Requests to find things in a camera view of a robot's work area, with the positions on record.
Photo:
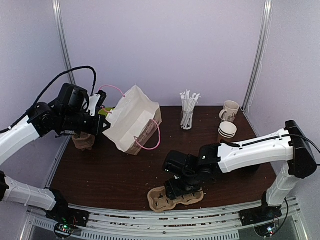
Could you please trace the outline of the single cardboard cup carrier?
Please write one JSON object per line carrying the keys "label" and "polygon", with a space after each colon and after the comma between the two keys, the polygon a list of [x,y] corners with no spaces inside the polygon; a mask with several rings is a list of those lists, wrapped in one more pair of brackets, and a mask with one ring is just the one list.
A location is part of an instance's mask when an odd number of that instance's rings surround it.
{"label": "single cardboard cup carrier", "polygon": [[156,212],[162,213],[164,211],[173,210],[177,205],[193,205],[203,200],[205,194],[203,190],[179,196],[177,199],[171,200],[166,195],[164,186],[151,189],[147,194],[149,208]]}

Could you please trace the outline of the cardboard cup carrier stack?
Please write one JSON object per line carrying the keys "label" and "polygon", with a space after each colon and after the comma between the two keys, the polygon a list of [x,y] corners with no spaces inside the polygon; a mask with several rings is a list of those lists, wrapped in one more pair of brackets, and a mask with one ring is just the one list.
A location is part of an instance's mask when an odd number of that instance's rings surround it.
{"label": "cardboard cup carrier stack", "polygon": [[91,151],[95,144],[96,137],[91,134],[81,133],[80,135],[74,135],[71,137],[76,149],[81,151]]}

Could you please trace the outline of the paper cakes bag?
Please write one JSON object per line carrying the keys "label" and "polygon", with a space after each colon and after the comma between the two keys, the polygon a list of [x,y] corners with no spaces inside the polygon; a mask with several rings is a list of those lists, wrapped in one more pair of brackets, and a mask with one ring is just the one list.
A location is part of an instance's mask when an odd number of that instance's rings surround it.
{"label": "paper cakes bag", "polygon": [[161,144],[160,105],[137,85],[124,94],[106,121],[110,128],[102,134],[123,153],[136,156],[141,150],[153,151]]}

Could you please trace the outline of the stack of brown paper cups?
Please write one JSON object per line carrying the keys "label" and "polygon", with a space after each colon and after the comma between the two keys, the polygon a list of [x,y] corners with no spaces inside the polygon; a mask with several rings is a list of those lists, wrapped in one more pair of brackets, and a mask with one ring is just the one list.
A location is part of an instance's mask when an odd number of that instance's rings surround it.
{"label": "stack of brown paper cups", "polygon": [[237,133],[237,126],[232,122],[223,121],[218,127],[217,142],[221,141],[231,142]]}

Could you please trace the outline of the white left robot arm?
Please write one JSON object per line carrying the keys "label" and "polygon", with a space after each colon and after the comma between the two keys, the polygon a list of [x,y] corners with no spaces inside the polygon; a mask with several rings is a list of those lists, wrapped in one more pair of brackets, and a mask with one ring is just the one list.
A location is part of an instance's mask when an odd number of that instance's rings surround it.
{"label": "white left robot arm", "polygon": [[[107,94],[88,95],[82,87],[65,83],[56,99],[50,103],[36,102],[14,126],[0,133],[0,162],[3,164],[12,155],[29,143],[54,131],[58,136],[67,132],[97,136],[110,128],[110,123],[99,114]],[[46,212],[46,217],[62,224],[75,224],[83,219],[80,213],[69,208],[63,195],[54,189],[41,189],[16,181],[4,172],[0,173],[0,199]]]}

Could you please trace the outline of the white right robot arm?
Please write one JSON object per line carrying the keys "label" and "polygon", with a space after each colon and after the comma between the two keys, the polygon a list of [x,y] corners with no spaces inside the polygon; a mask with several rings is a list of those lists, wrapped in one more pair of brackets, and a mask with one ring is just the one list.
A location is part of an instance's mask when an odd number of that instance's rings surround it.
{"label": "white right robot arm", "polygon": [[264,163],[283,162],[281,173],[263,193],[261,206],[242,210],[239,215],[244,225],[280,217],[281,206],[300,179],[311,176],[319,167],[313,155],[313,142],[294,120],[269,135],[245,141],[207,144],[197,156],[172,150],[162,169],[174,175],[164,183],[165,195],[176,200],[201,189],[201,182],[234,170],[252,168]]}

